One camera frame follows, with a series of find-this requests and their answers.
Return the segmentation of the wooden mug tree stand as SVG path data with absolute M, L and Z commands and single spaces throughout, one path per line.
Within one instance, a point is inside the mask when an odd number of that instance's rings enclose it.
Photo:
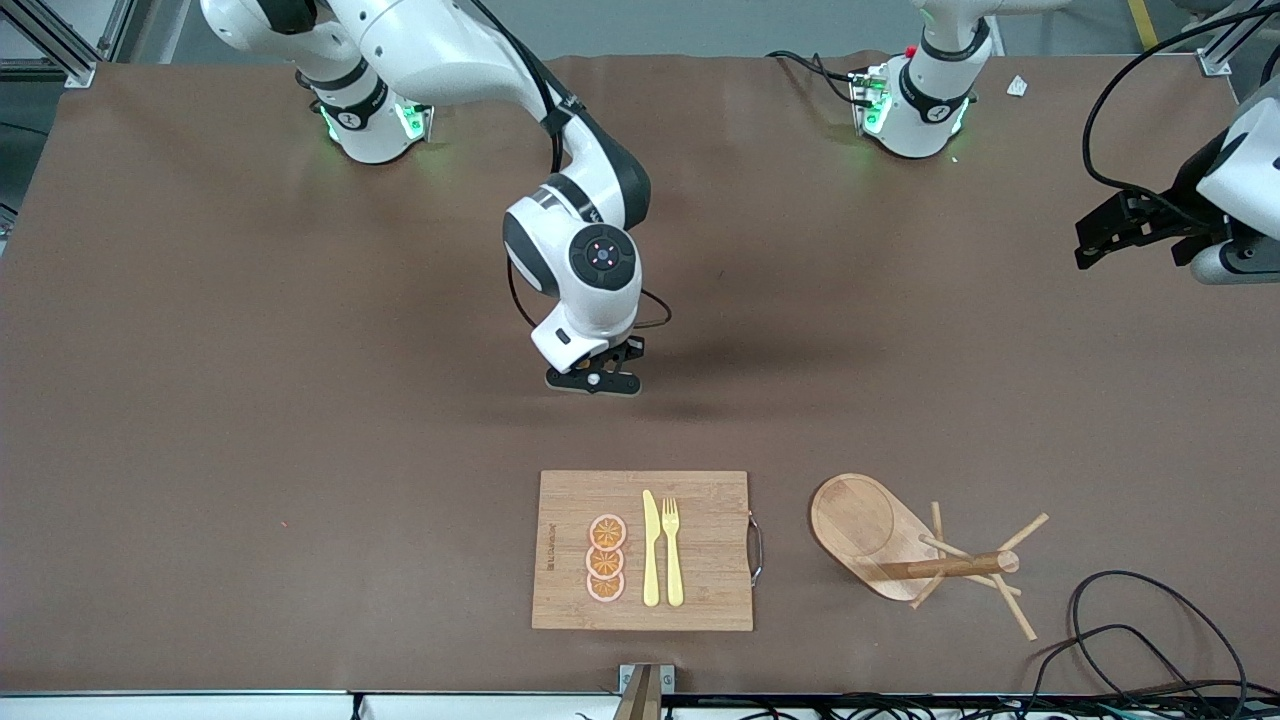
M 948 579 L 988 587 L 1005 602 L 1020 633 L 1037 641 L 1007 577 L 1019 571 L 1018 547 L 1050 516 L 1038 514 L 996 550 L 970 553 L 945 538 L 941 506 L 923 521 L 886 486 L 856 473 L 836 475 L 814 492 L 809 523 L 817 543 L 882 598 L 920 607 Z

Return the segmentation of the yellow plastic knife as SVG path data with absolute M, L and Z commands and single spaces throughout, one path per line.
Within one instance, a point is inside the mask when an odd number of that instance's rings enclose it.
M 657 542 L 662 534 L 660 514 L 657 507 L 654 495 L 649 489 L 643 491 L 644 510 L 644 579 L 643 602 L 646 607 L 655 607 L 660 602 L 660 589 L 658 579 Z

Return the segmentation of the bamboo cutting board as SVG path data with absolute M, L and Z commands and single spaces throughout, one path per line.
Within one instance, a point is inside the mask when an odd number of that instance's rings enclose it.
M 655 546 L 660 602 L 643 602 L 644 510 L 649 489 L 660 512 L 677 500 L 678 553 L 685 602 L 667 600 L 666 538 Z M 585 553 L 593 519 L 621 516 L 628 537 L 623 573 L 611 580 L 588 575 Z M 749 562 L 750 523 L 745 471 L 545 470 L 540 477 L 531 624 L 538 630 L 750 632 L 754 628 Z

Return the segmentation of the table cover mat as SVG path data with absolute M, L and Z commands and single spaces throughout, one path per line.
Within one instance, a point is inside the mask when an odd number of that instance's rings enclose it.
M 945 158 L 855 136 L 764 59 L 552 69 L 654 182 L 673 309 L 635 398 L 561 393 L 506 286 L 548 170 L 524 110 L 348 161 L 288 67 L 109 65 L 61 97 L 0 259 L 0 689 L 1018 692 L 1111 568 L 1203 609 L 1280 689 L 1280 287 L 1164 247 L 1079 272 L 1082 124 L 1120 56 L 993 59 Z M 1024 97 L 1006 88 L 1014 76 Z M 547 469 L 739 470 L 751 632 L 531 625 Z M 997 592 L 879 597 L 815 541 L 870 477 Z

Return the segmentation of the yellow plastic fork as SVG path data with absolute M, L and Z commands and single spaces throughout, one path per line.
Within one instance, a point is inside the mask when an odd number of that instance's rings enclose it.
M 680 515 L 676 498 L 664 497 L 660 501 L 660 527 L 666 538 L 667 600 L 669 606 L 680 607 L 685 602 L 685 588 L 678 553 Z

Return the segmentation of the aluminium frame profile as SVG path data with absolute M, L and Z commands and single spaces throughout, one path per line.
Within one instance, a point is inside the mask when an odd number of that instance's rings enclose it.
M 1204 23 L 1222 18 L 1272 6 L 1280 0 L 1170 0 L 1170 3 L 1190 17 L 1184 31 L 1190 31 Z M 1196 50 L 1202 72 L 1206 76 L 1229 76 L 1229 60 L 1245 42 L 1260 32 L 1266 19 L 1262 15 L 1222 26 L 1210 32 L 1204 46 Z
M 120 56 L 138 0 L 0 0 L 0 79 L 91 85 Z

